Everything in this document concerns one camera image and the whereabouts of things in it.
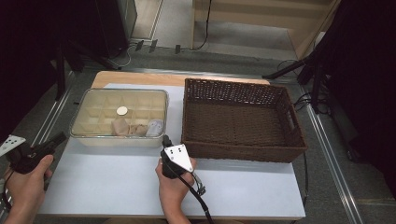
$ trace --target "brown wicker basket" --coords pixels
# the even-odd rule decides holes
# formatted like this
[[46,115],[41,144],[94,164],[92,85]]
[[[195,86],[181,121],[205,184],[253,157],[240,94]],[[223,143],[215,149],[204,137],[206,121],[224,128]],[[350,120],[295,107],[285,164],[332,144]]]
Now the brown wicker basket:
[[291,162],[307,150],[285,87],[186,78],[181,142],[193,158]]

